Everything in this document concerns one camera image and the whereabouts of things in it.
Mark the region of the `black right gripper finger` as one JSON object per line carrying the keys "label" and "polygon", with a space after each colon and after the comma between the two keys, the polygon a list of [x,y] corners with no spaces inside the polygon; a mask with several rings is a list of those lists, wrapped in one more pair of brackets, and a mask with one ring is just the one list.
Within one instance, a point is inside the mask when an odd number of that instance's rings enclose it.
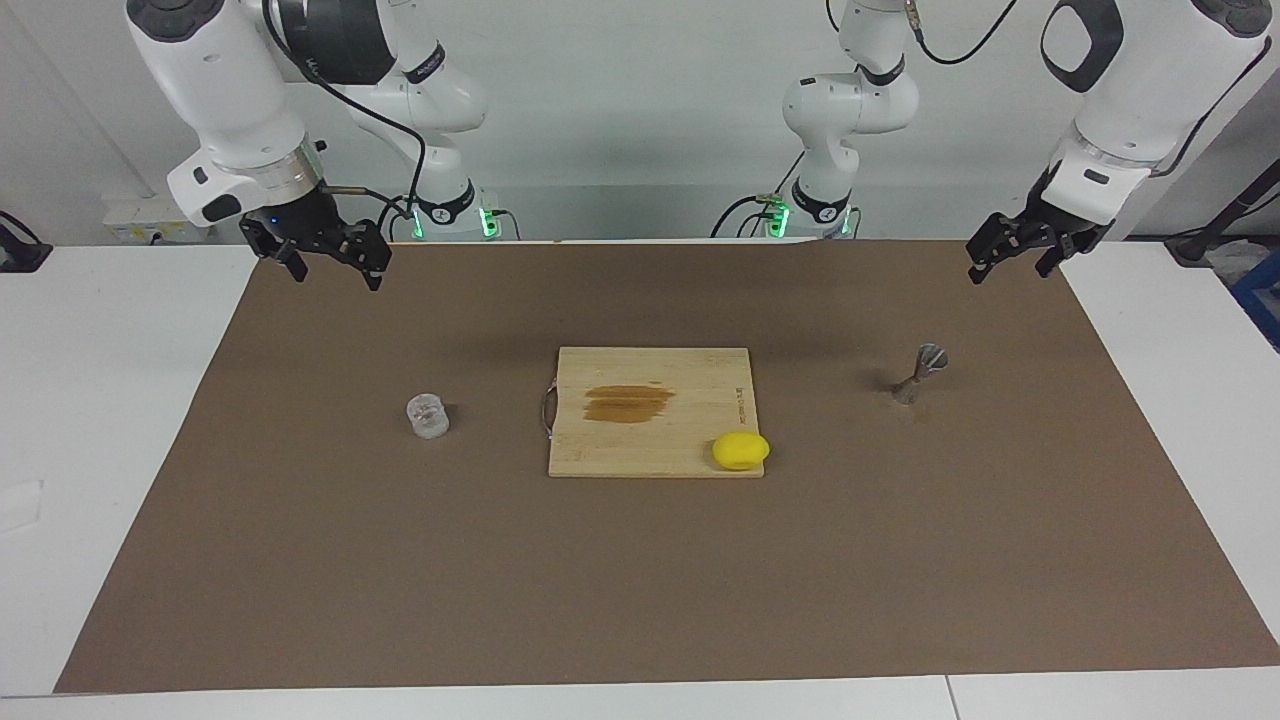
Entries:
{"label": "black right gripper finger", "polygon": [[275,237],[264,223],[252,217],[239,219],[239,231],[256,258],[284,266],[294,282],[305,282],[308,268],[292,241]]}
{"label": "black right gripper finger", "polygon": [[378,292],[390,264],[392,250],[376,222],[361,220],[339,228],[335,259],[356,269],[367,288]]}

